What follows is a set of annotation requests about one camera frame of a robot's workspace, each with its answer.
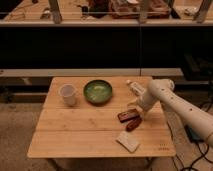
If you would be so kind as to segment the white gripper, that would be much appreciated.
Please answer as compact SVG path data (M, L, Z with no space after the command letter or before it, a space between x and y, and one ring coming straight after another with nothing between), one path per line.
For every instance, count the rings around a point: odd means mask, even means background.
M138 96L127 104L128 108L141 110L141 114L146 115L155 105L157 100L148 93Z

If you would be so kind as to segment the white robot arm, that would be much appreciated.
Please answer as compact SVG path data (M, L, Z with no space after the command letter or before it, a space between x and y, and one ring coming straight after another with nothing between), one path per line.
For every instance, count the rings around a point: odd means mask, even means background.
M177 96L175 84L170 79L153 79L147 87L127 80L130 90L137 96L134 101L148 113L157 101L161 101L175 111L209 146L213 148L213 116Z

